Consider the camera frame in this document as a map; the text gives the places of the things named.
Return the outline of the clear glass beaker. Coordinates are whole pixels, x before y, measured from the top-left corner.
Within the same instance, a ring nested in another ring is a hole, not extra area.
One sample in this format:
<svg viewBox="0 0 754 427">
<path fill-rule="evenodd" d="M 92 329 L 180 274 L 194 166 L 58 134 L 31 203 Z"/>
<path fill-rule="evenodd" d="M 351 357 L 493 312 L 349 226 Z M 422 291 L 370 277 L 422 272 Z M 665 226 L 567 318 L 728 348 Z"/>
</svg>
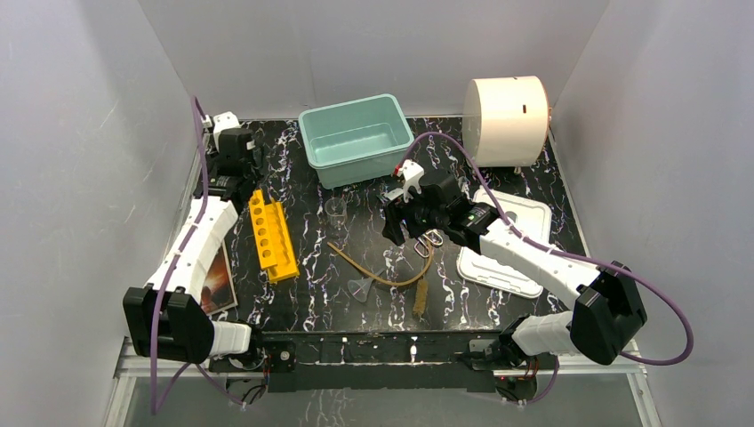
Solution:
<svg viewBox="0 0 754 427">
<path fill-rule="evenodd" d="M 325 202 L 324 209 L 329 225 L 335 230 L 343 230 L 348 217 L 345 199 L 331 197 Z"/>
</svg>

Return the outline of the tan rubber tube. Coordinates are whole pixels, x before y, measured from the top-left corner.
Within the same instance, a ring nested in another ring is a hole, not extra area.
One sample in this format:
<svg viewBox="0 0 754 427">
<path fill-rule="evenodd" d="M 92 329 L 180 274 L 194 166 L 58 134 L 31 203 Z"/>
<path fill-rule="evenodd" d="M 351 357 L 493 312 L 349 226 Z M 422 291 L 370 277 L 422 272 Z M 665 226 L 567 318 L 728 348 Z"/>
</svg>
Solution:
<svg viewBox="0 0 754 427">
<path fill-rule="evenodd" d="M 337 245 L 335 245 L 334 243 L 332 243 L 332 242 L 328 242 L 328 243 L 327 243 L 327 245 L 328 245 L 328 246 L 329 246 L 329 247 L 330 247 L 330 248 L 331 248 L 331 249 L 332 249 L 332 250 L 333 250 L 333 251 L 334 251 L 334 252 L 335 252 L 335 253 L 336 253 L 337 255 L 339 255 L 339 256 L 340 256 L 340 257 L 341 257 L 341 258 L 342 258 L 342 259 L 343 259 L 343 260 L 344 260 L 345 262 L 347 262 L 347 263 L 348 263 L 349 265 L 351 265 L 351 266 L 352 266 L 353 268 L 355 268 L 355 269 L 356 269 L 357 271 L 359 271 L 360 273 L 362 273 L 362 274 L 363 274 L 364 276 L 366 276 L 366 277 L 368 277 L 368 278 L 371 278 L 371 279 L 373 279 L 373 280 L 377 281 L 378 283 L 380 283 L 380 284 L 382 284 L 382 285 L 385 285 L 385 286 L 390 286 L 390 287 L 403 287 L 403 286 L 409 286 L 409 285 L 412 285 L 412 284 L 414 284 L 414 283 L 418 282 L 418 281 L 419 281 L 420 279 L 422 279 L 422 278 L 424 278 L 424 277 L 425 277 L 425 275 L 427 274 L 427 272 L 428 272 L 428 270 L 429 270 L 429 267 L 430 267 L 430 265 L 431 265 L 431 263 L 432 263 L 432 261 L 433 261 L 433 258 L 434 258 L 434 250 L 433 250 L 433 249 L 430 249 L 430 250 L 429 250 L 429 255 L 428 255 L 428 257 L 427 257 L 427 258 L 425 259 L 425 262 L 424 262 L 424 265 L 423 265 L 423 267 L 421 268 L 421 270 L 420 270 L 420 271 L 419 271 L 419 272 L 418 272 L 418 273 L 417 273 L 417 274 L 416 274 L 415 276 L 413 276 L 412 278 L 409 278 L 409 279 L 407 279 L 407 280 L 403 280 L 403 281 L 398 281 L 398 282 L 395 282 L 395 281 L 390 281 L 390 280 L 387 280 L 387 279 L 383 278 L 383 277 L 382 277 L 382 276 L 381 276 L 380 274 L 376 274 L 375 272 L 372 272 L 372 271 L 368 270 L 368 269 L 367 269 L 366 267 L 364 267 L 364 266 L 360 265 L 360 264 L 359 264 L 359 263 L 357 263 L 357 262 L 356 262 L 355 260 L 353 260 L 353 259 L 352 259 L 351 257 L 349 257 L 349 256 L 348 256 L 348 255 L 347 255 L 347 254 L 346 254 L 345 252 L 343 252 L 343 251 L 342 251 L 342 250 L 341 250 L 341 249 L 340 249 L 340 248 L 339 248 L 339 247 L 338 247 Z"/>
</svg>

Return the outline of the clear plastic funnel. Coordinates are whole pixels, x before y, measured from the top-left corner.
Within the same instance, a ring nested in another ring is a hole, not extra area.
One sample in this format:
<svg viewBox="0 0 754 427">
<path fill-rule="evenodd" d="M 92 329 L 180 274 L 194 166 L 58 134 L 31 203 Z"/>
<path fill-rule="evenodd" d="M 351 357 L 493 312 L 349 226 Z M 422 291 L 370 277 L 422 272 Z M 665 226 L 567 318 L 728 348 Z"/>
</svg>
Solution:
<svg viewBox="0 0 754 427">
<path fill-rule="evenodd" d="M 381 285 L 380 278 L 383 272 L 384 270 L 378 270 L 375 273 L 376 278 L 364 275 L 361 278 L 349 279 L 347 282 L 347 290 L 356 301 L 366 303 L 371 289 L 375 286 Z"/>
</svg>

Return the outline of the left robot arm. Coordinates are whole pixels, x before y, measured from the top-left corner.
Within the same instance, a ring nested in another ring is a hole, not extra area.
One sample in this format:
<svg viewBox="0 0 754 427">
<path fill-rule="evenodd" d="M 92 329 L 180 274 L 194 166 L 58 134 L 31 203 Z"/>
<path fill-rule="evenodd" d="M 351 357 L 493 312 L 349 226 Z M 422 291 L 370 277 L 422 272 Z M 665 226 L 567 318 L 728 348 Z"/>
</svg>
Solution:
<svg viewBox="0 0 754 427">
<path fill-rule="evenodd" d="M 241 125 L 214 125 L 212 154 L 188 217 L 169 254 L 141 287 L 127 289 L 124 315 L 137 355 L 201 364 L 230 355 L 244 370 L 261 366 L 264 344 L 237 322 L 213 321 L 202 308 L 205 280 L 225 237 L 261 177 L 263 149 Z"/>
</svg>

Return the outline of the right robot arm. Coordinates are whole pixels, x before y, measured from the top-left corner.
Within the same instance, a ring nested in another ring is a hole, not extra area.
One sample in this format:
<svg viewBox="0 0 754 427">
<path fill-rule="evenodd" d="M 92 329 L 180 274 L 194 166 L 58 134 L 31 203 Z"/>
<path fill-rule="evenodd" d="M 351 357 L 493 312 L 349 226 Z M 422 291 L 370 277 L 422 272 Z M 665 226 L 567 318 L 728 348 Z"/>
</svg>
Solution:
<svg viewBox="0 0 754 427">
<path fill-rule="evenodd" d="M 506 215 L 493 205 L 471 201 L 445 170 L 425 172 L 407 163 L 395 174 L 400 187 L 382 198 L 385 238 L 400 246 L 407 238 L 441 231 L 456 245 L 510 266 L 566 307 L 556 314 L 517 319 L 486 349 L 487 359 L 522 368 L 542 353 L 582 354 L 610 365 L 646 323 L 633 279 L 527 244 Z"/>
</svg>

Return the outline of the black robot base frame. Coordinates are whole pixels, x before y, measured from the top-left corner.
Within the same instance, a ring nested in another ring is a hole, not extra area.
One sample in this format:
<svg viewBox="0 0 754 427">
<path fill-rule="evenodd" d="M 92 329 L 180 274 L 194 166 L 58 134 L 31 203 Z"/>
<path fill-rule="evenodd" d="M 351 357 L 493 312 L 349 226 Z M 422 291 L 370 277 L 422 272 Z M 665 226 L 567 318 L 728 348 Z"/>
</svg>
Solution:
<svg viewBox="0 0 754 427">
<path fill-rule="evenodd" d="M 261 332 L 250 355 L 210 361 L 214 373 L 268 372 L 272 393 L 324 389 L 464 389 L 514 386 L 531 395 L 533 375 L 555 365 L 540 355 L 509 362 L 496 330 L 393 332 Z"/>
</svg>

